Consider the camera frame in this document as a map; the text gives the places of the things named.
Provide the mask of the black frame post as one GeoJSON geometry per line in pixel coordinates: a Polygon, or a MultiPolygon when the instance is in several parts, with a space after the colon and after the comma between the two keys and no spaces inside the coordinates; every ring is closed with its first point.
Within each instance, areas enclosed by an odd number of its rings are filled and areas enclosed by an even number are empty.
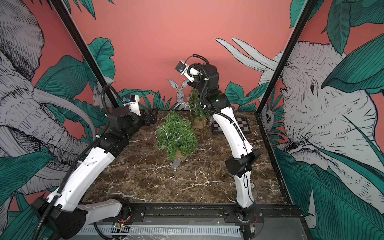
{"type": "Polygon", "coordinates": [[[316,6],[316,3],[317,3],[317,1],[310,0],[310,1],[306,1],[306,3],[304,4],[304,7],[301,11],[299,19],[298,19],[298,21],[295,25],[295,28],[291,34],[291,37],[290,37],[290,39],[286,45],[286,48],[283,51],[283,54],[282,54],[281,59],[278,63],[278,66],[274,70],[274,74],[271,78],[271,81],[269,82],[269,85],[266,89],[266,92],[265,92],[263,98],[262,98],[262,101],[261,101],[261,103],[260,103],[260,105],[256,111],[257,117],[259,117],[261,115],[262,110],[263,110],[264,106],[266,105],[267,100],[268,100],[269,96],[271,95],[275,84],[277,83],[278,79],[280,78],[281,73],[283,72],[283,69],[284,69],[286,63],[288,62],[288,59],[291,56],[291,53],[295,47],[296,42],[298,41],[298,39],[299,39],[299,37],[300,37],[308,19],[309,19],[313,9],[316,6]]]}
{"type": "Polygon", "coordinates": [[[114,81],[115,65],[111,56],[114,54],[112,44],[108,39],[94,39],[87,45],[71,16],[71,6],[68,1],[47,1],[51,9],[55,9],[69,31],[74,42],[83,55],[83,65],[88,75],[88,85],[93,92],[93,105],[103,107],[101,102],[102,89],[108,82],[114,81]]]}

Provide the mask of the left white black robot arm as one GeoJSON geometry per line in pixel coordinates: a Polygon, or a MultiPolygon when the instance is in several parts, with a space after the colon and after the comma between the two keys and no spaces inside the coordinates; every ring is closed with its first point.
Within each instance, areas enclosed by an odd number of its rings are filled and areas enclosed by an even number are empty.
{"type": "Polygon", "coordinates": [[[47,198],[36,199],[31,206],[39,218],[32,237],[34,240],[39,239],[43,227],[54,232],[57,239],[68,240],[90,224],[106,240],[108,237],[101,233],[97,222],[122,216],[120,225],[123,227],[132,217],[129,204],[116,199],[90,205],[80,204],[81,197],[129,144],[130,138],[141,127],[155,124],[158,119],[159,109],[140,109],[137,95],[119,98],[123,106],[109,110],[105,101],[107,91],[119,96],[111,85],[105,85],[102,89],[101,101],[107,117],[103,132],[71,164],[61,185],[47,198]]]}

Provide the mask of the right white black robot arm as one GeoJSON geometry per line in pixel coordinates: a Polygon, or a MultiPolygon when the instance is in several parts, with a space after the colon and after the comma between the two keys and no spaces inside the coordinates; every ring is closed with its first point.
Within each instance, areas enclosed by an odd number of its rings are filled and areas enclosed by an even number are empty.
{"type": "Polygon", "coordinates": [[[260,151],[255,150],[248,142],[234,116],[229,99],[219,90],[217,68],[200,55],[193,54],[191,57],[203,60],[204,63],[186,65],[179,71],[189,79],[189,85],[198,90],[199,104],[219,124],[230,145],[233,157],[226,161],[226,167],[235,179],[240,220],[244,223],[256,223],[259,211],[252,195],[251,172],[252,164],[260,156],[260,151]]]}

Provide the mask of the black left frame post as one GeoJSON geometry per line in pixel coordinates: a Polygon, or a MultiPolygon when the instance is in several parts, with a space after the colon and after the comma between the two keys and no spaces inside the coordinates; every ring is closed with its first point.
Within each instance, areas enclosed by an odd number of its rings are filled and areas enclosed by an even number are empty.
{"type": "Polygon", "coordinates": [[[55,9],[69,31],[74,42],[83,55],[83,65],[88,75],[88,85],[93,92],[93,105],[103,107],[101,102],[102,89],[108,82],[114,81],[115,65],[111,56],[114,54],[112,44],[108,39],[94,39],[87,45],[71,16],[71,6],[68,1],[47,1],[51,9],[55,9]]]}

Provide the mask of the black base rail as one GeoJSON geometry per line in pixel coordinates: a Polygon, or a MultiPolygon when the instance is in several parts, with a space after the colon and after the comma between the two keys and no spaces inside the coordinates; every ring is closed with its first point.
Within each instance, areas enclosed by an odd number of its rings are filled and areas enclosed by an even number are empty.
{"type": "Polygon", "coordinates": [[[256,204],[242,211],[235,203],[189,204],[189,203],[131,203],[129,223],[142,223],[149,218],[222,218],[226,223],[262,223],[264,218],[301,218],[298,206],[256,204]]]}

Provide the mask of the small chessboard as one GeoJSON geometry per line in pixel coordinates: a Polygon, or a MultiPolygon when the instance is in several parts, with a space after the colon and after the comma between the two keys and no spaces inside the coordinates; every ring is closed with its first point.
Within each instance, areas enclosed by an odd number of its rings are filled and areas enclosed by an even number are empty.
{"type": "MultiPolygon", "coordinates": [[[[245,135],[251,134],[250,124],[249,124],[249,121],[248,121],[247,118],[245,118],[245,117],[236,117],[236,120],[238,122],[238,125],[239,125],[241,131],[245,135]]],[[[220,125],[216,121],[212,121],[211,130],[212,130],[212,133],[216,134],[216,135],[224,133],[222,131],[220,125]]]]}

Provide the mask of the black right frame post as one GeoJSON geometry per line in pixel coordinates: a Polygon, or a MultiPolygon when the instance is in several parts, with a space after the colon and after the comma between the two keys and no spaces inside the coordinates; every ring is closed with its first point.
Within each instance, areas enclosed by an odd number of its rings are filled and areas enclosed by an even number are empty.
{"type": "Polygon", "coordinates": [[[298,21],[295,25],[295,28],[291,34],[291,37],[290,37],[290,39],[286,45],[286,48],[283,51],[283,54],[282,54],[281,59],[278,63],[278,66],[274,70],[274,74],[271,78],[271,81],[269,82],[269,85],[266,89],[266,92],[265,92],[263,98],[262,98],[262,101],[261,101],[261,103],[260,103],[260,105],[256,111],[257,117],[259,117],[261,115],[262,110],[263,110],[264,106],[266,105],[267,100],[268,100],[269,96],[271,95],[275,84],[277,83],[278,79],[280,78],[281,73],[283,72],[283,69],[284,69],[286,63],[288,62],[288,59],[291,56],[291,53],[295,47],[296,42],[298,41],[298,39],[299,39],[299,37],[300,37],[308,19],[309,19],[313,9],[316,6],[316,3],[317,3],[317,1],[310,0],[310,1],[306,1],[306,3],[304,4],[304,7],[301,11],[299,19],[298,19],[298,21]]]}

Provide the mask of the white perforated strip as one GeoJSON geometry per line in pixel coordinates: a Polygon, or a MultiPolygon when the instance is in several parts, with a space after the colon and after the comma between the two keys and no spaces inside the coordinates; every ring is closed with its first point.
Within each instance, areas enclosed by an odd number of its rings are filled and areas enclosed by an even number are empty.
{"type": "Polygon", "coordinates": [[[115,228],[108,225],[98,226],[101,233],[109,236],[144,236],[144,235],[204,235],[240,237],[241,231],[238,226],[155,226],[134,225],[124,228],[115,228]]]}

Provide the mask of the mini christmas tree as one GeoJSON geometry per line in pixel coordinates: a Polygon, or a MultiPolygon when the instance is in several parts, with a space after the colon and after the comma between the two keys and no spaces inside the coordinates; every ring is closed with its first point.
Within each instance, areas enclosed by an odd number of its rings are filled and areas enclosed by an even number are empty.
{"type": "Polygon", "coordinates": [[[186,157],[198,147],[195,127],[186,117],[175,111],[169,112],[165,121],[157,126],[156,139],[157,148],[165,151],[171,161],[178,158],[178,152],[182,157],[186,157]]]}
{"type": "Polygon", "coordinates": [[[188,107],[191,111],[191,118],[194,125],[198,129],[203,129],[207,126],[207,120],[211,115],[204,110],[200,104],[200,95],[197,89],[192,88],[191,93],[188,96],[188,107]]]}

